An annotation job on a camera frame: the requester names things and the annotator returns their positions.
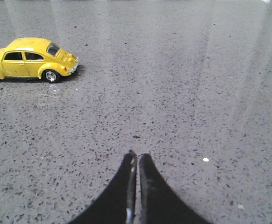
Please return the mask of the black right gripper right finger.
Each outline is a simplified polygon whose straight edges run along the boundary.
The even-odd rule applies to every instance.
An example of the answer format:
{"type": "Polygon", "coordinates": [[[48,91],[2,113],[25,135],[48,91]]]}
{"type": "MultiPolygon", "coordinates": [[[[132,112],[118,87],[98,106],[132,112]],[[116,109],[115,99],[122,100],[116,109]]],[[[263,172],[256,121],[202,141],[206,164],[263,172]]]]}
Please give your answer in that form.
{"type": "Polygon", "coordinates": [[[142,224],[208,224],[187,206],[158,172],[152,157],[143,154],[139,161],[142,224]]]}

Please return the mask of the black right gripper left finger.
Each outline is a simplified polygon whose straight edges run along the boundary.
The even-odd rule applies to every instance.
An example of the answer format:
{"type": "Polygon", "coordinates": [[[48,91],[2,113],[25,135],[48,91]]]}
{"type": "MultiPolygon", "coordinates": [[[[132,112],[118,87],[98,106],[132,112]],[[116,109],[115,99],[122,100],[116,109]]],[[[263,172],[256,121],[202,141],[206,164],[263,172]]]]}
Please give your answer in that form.
{"type": "Polygon", "coordinates": [[[137,155],[125,154],[115,176],[99,197],[71,224],[132,224],[135,216],[137,155]]]}

